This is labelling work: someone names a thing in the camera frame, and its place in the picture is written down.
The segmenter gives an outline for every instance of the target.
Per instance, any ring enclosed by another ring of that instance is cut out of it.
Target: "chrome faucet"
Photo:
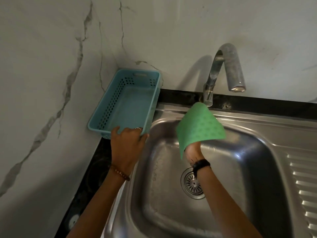
[[[237,49],[233,44],[225,43],[217,51],[207,82],[204,84],[203,99],[207,107],[212,106],[213,90],[223,62],[229,91],[244,92],[246,90]]]

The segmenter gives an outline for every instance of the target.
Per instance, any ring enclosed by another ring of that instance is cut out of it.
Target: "sink drain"
[[[192,170],[192,168],[187,168],[183,172],[180,182],[186,195],[193,199],[199,200],[204,198],[205,195],[198,180],[194,178],[194,173]]]

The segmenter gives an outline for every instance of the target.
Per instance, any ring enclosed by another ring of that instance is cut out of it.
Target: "black bracelet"
[[[197,179],[197,171],[200,170],[201,168],[204,168],[206,166],[210,166],[210,163],[203,159],[203,160],[198,160],[194,165],[193,165],[193,173],[195,179]]]

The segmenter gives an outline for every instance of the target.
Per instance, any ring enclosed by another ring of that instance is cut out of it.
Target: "forearm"
[[[198,170],[197,178],[224,237],[262,237],[222,186],[210,166]]]
[[[93,196],[67,238],[100,238],[113,201],[124,179],[109,170],[101,187]]]

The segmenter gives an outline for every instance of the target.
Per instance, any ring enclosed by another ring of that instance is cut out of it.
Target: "person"
[[[67,238],[100,238],[114,199],[137,163],[149,137],[140,137],[142,128],[125,128],[118,134],[119,127],[111,132],[111,169],[93,196],[86,209],[78,219]],[[185,155],[193,166],[204,160],[200,149],[200,142],[190,144]],[[206,200],[225,238],[262,237],[247,216],[235,203],[226,189],[217,179],[210,166],[197,171],[197,179],[205,194]]]

